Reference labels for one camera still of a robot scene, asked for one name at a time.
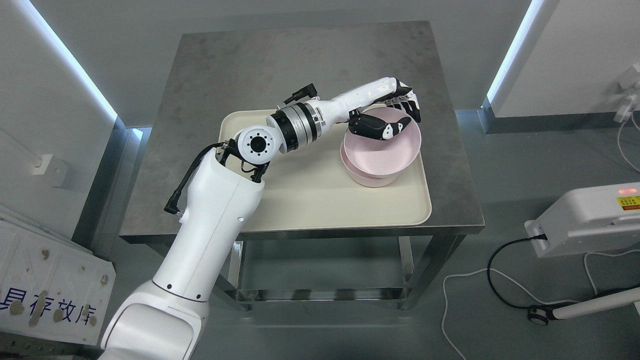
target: wall outlet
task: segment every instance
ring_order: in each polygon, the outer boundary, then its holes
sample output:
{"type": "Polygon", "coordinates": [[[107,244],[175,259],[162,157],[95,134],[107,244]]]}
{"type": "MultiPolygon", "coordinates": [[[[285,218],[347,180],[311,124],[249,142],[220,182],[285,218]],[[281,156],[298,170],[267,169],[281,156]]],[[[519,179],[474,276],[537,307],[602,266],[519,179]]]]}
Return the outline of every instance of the wall outlet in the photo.
{"type": "Polygon", "coordinates": [[[53,154],[42,155],[42,164],[33,168],[33,175],[38,176],[49,186],[59,188],[67,177],[69,166],[53,154]]]}
{"type": "Polygon", "coordinates": [[[629,69],[620,75],[618,83],[623,89],[640,88],[640,63],[631,65],[629,69]]]}

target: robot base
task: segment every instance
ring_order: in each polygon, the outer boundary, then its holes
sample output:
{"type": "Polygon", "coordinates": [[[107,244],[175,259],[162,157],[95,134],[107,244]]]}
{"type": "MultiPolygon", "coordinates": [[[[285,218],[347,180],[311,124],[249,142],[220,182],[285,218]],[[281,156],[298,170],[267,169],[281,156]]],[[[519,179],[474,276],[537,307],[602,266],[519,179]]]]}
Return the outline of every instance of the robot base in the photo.
{"type": "Polygon", "coordinates": [[[111,319],[100,360],[189,359],[208,316],[208,302],[180,298],[147,281],[111,319]]]}

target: beige tray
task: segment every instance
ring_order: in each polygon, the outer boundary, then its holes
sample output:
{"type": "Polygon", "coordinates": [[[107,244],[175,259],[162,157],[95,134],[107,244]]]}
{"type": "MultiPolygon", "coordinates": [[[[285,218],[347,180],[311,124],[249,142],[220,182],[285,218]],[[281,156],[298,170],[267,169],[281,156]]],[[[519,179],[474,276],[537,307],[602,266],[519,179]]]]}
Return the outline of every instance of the beige tray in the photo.
{"type": "MultiPolygon", "coordinates": [[[[238,111],[222,121],[220,140],[254,124],[274,110],[238,111]]],[[[431,215],[422,157],[391,184],[367,188],[354,182],[340,159],[347,124],[336,124],[317,141],[273,158],[257,210],[243,231],[283,231],[417,225],[431,215]]],[[[239,172],[240,161],[227,167],[239,172]]]]}

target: pink bowl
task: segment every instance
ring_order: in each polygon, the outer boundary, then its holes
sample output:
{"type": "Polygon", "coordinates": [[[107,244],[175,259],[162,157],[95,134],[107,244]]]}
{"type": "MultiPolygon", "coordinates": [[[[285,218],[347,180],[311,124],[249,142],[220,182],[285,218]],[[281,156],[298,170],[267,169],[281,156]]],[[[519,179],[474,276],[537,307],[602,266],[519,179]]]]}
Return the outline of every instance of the pink bowl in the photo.
{"type": "Polygon", "coordinates": [[[342,159],[342,163],[347,168],[349,176],[358,184],[367,186],[369,188],[379,188],[381,186],[389,185],[393,180],[395,180],[399,173],[395,176],[388,176],[384,179],[378,179],[372,177],[369,174],[366,174],[356,167],[349,161],[347,158],[347,154],[344,152],[344,143],[340,144],[340,158],[342,159]]]}
{"type": "MultiPolygon", "coordinates": [[[[373,108],[366,114],[379,117],[386,122],[397,122],[407,114],[394,108],[373,108]]],[[[354,135],[344,135],[344,153],[353,168],[368,177],[397,177],[415,160],[420,152],[422,137],[415,121],[390,140],[374,140],[354,135]]]]}

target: metal table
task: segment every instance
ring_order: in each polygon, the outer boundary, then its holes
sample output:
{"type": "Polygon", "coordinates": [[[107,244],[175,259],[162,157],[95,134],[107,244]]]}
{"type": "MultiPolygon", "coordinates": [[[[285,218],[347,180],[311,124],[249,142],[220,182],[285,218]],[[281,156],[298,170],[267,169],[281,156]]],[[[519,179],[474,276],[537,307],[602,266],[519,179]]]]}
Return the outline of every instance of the metal table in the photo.
{"type": "MultiPolygon", "coordinates": [[[[218,139],[222,119],[234,111],[271,109],[313,82],[331,97],[384,76],[407,82],[422,108],[422,160],[433,212],[410,227],[308,229],[241,233],[230,275],[217,291],[235,303],[290,300],[391,300],[414,305],[466,234],[484,218],[460,129],[449,99],[429,22],[397,22],[329,28],[195,33],[182,36],[120,236],[168,250],[179,229],[164,204],[194,154],[218,139]],[[416,266],[410,236],[433,235],[416,266]],[[330,290],[241,289],[244,242],[397,236],[404,286],[330,290]]],[[[184,199],[180,208],[184,208],[184,199]]]]}

